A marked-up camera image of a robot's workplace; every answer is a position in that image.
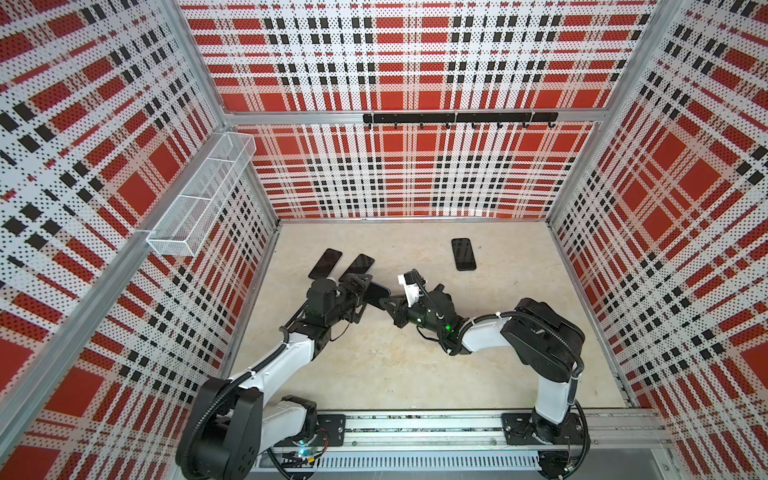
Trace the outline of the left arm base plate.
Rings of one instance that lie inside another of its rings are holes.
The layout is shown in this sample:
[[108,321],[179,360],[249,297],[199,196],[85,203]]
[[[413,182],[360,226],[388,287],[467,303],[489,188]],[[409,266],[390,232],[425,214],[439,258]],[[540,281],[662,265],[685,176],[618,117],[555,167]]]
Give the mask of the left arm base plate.
[[300,446],[340,447],[344,443],[347,417],[344,414],[312,414],[295,443]]

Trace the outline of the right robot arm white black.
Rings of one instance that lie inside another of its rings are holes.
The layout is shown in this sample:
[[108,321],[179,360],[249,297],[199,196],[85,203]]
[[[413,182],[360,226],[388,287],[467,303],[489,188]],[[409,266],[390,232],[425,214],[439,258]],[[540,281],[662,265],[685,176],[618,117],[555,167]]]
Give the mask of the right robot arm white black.
[[581,357],[585,335],[578,326],[531,298],[520,300],[511,311],[465,318],[443,285],[430,292],[416,285],[403,290],[402,295],[377,300],[396,327],[412,324],[431,332],[431,339],[449,356],[513,349],[538,376],[535,418],[553,426],[565,422],[585,369]]

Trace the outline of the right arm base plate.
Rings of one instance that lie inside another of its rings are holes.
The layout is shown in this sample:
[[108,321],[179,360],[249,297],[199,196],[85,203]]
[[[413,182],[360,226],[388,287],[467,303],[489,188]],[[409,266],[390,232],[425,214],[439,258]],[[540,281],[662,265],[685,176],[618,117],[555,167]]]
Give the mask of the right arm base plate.
[[568,413],[559,424],[549,422],[536,412],[504,413],[501,422],[506,443],[515,446],[581,445],[587,433],[581,416],[573,412]]

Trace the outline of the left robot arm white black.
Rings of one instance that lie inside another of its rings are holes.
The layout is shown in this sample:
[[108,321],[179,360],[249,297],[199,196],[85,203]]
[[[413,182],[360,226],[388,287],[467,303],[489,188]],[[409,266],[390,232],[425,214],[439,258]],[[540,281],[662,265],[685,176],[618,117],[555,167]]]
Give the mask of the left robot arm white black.
[[272,398],[329,344],[333,326],[360,321],[371,283],[369,274],[313,281],[305,302],[281,326],[274,349],[239,374],[202,384],[175,454],[185,478],[243,479],[257,457],[277,443],[313,436],[314,402]]

